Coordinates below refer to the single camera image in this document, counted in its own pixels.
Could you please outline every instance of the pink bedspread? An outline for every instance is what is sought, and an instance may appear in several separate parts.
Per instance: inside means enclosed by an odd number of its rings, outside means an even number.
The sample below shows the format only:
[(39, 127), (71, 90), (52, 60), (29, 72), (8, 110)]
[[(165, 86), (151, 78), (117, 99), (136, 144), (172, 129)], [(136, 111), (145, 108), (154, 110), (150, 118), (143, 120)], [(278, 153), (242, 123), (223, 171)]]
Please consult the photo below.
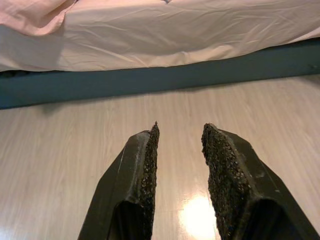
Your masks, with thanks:
[(42, 36), (57, 30), (76, 0), (0, 0), (0, 25)]

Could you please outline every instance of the bed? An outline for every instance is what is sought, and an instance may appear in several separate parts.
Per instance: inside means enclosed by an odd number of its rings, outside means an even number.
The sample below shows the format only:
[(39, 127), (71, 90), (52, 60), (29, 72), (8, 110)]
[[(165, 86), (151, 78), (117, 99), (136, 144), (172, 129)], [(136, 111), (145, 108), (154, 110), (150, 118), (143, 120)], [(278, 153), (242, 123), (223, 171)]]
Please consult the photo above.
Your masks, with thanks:
[(0, 26), (0, 108), (317, 74), (319, 13), (318, 0), (79, 0), (45, 36)]

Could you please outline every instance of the bed frame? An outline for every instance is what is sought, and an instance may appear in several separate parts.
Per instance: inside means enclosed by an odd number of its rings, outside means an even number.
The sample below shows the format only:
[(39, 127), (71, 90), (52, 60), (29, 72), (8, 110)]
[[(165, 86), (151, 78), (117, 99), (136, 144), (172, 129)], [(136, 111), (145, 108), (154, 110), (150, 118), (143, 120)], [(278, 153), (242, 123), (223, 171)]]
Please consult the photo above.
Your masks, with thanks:
[(320, 38), (182, 66), (0, 73), (0, 109), (320, 74)]

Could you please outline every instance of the bed sheet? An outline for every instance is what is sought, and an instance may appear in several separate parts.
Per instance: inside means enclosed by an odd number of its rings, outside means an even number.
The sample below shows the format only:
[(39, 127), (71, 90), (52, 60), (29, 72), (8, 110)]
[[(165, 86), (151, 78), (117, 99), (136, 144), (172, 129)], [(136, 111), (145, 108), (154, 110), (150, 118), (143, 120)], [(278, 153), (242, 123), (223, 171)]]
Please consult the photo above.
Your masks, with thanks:
[(227, 59), (320, 37), (319, 0), (79, 0), (62, 27), (0, 27), (0, 71), (101, 71)]

